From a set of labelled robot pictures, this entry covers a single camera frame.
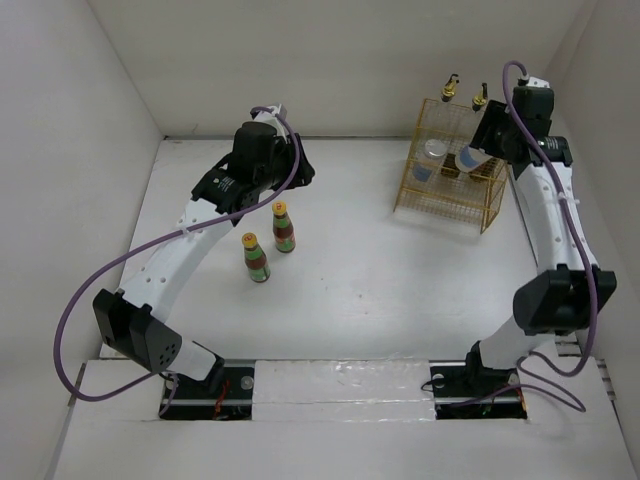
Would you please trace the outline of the clear glass cruet gold spout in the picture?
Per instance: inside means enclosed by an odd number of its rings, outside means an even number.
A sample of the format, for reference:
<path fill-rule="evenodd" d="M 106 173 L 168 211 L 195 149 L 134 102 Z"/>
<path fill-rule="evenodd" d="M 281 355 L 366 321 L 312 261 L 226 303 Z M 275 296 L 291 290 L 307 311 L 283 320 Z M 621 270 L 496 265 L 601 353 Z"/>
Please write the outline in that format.
<path fill-rule="evenodd" d="M 459 75 L 451 74 L 448 81 L 442 87 L 440 92 L 441 101 L 444 103 L 450 102 L 456 95 L 457 87 L 459 84 Z"/>

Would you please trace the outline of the white shaker blue label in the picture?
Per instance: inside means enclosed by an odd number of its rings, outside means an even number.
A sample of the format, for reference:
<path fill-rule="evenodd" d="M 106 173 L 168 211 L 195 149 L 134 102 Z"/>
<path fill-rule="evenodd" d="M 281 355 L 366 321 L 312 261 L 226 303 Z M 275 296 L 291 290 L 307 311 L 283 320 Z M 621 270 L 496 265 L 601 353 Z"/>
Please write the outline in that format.
<path fill-rule="evenodd" d="M 472 148 L 470 145 L 464 146 L 455 158 L 456 168 L 464 173 L 471 173 L 481 168 L 492 159 L 491 155 L 484 151 Z"/>

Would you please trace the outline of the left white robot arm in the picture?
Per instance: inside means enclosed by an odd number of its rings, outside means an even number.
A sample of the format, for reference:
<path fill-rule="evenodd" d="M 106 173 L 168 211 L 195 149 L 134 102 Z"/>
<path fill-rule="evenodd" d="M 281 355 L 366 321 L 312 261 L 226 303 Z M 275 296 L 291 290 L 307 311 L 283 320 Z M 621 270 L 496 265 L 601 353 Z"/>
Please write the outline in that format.
<path fill-rule="evenodd" d="M 231 152 L 193 188 L 172 238 L 116 292 L 101 290 L 94 298 L 104 344 L 153 374 L 188 378 L 201 396 L 216 394 L 224 360 L 168 326 L 173 304 L 209 251 L 257 209 L 264 192 L 305 186 L 314 174 L 298 135 L 286 124 L 284 106 L 253 108 Z"/>

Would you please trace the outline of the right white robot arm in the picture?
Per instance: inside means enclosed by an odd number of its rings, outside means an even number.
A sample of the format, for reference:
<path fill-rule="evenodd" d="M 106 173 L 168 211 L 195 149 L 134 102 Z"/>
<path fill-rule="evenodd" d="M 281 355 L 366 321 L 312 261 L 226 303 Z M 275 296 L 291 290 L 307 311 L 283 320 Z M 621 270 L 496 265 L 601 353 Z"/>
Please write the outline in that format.
<path fill-rule="evenodd" d="M 617 287 L 614 272 L 599 267 L 586 241 L 570 147 L 549 133 L 553 109 L 549 83 L 524 75 L 504 101 L 488 102 L 457 161 L 473 174 L 493 158 L 510 165 L 537 263 L 536 276 L 514 294 L 511 317 L 467 355 L 462 381 L 476 394 L 555 335 L 585 330 L 585 346 L 593 348 L 598 315 Z"/>

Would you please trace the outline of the red sauce bottle yellow cap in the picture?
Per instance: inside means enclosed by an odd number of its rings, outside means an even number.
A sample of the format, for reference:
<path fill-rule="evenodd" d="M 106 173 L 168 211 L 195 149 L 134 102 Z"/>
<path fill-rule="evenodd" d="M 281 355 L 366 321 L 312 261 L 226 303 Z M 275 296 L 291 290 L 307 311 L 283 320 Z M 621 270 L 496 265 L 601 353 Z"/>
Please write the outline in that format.
<path fill-rule="evenodd" d="M 276 248 L 282 253 L 290 253 L 296 247 L 294 227 L 287 211 L 287 205 L 283 201 L 272 204 L 273 235 Z"/>

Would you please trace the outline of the dark sauce cruet gold spout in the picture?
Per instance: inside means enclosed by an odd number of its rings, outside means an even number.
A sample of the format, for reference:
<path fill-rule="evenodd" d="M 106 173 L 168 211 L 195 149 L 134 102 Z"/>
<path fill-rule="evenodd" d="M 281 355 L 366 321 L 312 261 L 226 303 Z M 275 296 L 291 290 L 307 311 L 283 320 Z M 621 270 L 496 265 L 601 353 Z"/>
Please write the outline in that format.
<path fill-rule="evenodd" d="M 487 101 L 488 84 L 486 82 L 483 82 L 481 91 L 472 98 L 471 109 L 465 110 L 454 122 L 453 133 L 456 138 L 460 137 L 462 140 L 466 140 L 464 146 L 469 145 L 470 141 L 473 139 L 478 124 L 482 118 L 481 110 L 486 105 Z M 447 170 L 443 172 L 444 175 L 450 176 L 452 178 L 457 178 L 461 173 L 461 171 L 459 171 L 455 165 L 456 156 L 457 154 L 453 156 L 447 156 L 444 162 L 444 166 L 447 168 Z M 483 166 L 471 173 L 481 175 L 482 169 Z"/>

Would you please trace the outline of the white shaker silver lid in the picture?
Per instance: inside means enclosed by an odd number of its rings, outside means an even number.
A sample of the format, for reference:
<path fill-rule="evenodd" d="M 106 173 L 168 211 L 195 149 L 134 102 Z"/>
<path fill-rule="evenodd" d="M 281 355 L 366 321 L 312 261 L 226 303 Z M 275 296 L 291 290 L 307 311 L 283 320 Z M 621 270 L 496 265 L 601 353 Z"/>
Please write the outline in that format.
<path fill-rule="evenodd" d="M 428 139 L 414 162 L 412 174 L 415 180 L 427 182 L 437 171 L 447 155 L 446 144 L 438 139 Z"/>

